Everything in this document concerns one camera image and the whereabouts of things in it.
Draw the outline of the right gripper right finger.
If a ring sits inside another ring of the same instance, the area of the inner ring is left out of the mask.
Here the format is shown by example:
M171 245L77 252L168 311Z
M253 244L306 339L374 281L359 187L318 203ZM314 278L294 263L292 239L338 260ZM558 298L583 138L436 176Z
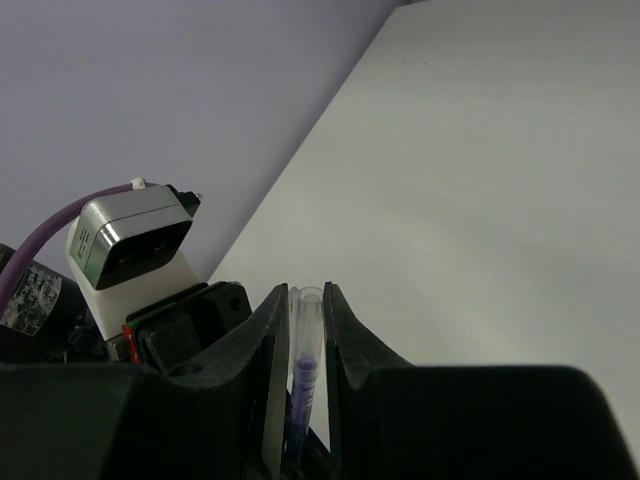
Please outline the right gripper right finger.
M635 479L599 386L560 365L417 366L323 292L337 479Z

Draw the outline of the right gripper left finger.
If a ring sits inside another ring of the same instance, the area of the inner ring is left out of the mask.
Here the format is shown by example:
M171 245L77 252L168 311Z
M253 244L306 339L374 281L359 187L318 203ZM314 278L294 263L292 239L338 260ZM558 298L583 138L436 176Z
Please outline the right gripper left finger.
M5 479L275 479L288 288L168 374L127 363L5 365Z

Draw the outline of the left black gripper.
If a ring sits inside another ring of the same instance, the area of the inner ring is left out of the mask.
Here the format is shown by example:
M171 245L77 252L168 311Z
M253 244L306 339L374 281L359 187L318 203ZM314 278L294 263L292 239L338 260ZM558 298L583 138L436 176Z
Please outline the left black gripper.
M198 283L126 317L125 360L167 374L246 321L252 308L237 282Z

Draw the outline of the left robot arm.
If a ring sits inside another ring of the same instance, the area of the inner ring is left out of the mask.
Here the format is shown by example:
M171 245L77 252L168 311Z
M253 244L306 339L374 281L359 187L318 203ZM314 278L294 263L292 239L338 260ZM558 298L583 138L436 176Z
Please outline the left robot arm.
M106 361L163 373L249 318L238 283L197 279L183 254L104 290L31 263L1 318L4 363Z

